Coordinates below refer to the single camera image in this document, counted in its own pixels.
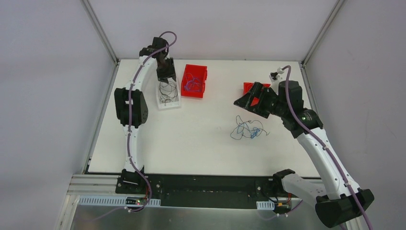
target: white table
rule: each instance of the white table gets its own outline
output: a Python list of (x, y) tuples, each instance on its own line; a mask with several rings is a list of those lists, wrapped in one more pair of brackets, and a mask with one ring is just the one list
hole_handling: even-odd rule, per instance
[[(136, 59), (120, 62), (89, 172), (119, 173), (124, 168), (126, 139), (116, 117), (113, 93), (133, 77), (137, 63)], [(181, 108), (159, 111), (155, 81), (149, 81), (144, 91), (149, 117), (143, 124), (140, 144), (146, 173), (261, 176), (290, 168), (301, 176), (319, 177), (309, 156), (280, 118), (270, 115), (265, 119), (233, 105), (242, 96), (243, 82), (270, 83), (271, 71), (291, 65), (291, 80), (302, 86), (304, 105), (310, 108), (297, 62), (175, 60), (179, 80), (186, 64), (207, 66), (202, 100), (182, 98)], [(261, 121), (270, 134), (232, 139), (236, 115), (244, 121)]]

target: gray wall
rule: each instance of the gray wall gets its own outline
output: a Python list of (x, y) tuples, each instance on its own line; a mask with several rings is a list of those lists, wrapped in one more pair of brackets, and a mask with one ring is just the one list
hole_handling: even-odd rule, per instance
[(79, 0), (1, 1), (0, 229), (55, 227), (112, 70)]
[(406, 1), (349, 0), (307, 66), (344, 165), (375, 202), (375, 229), (406, 224)]
[(176, 58), (302, 60), (336, 0), (90, 2), (119, 58), (138, 58), (152, 37), (172, 30)]

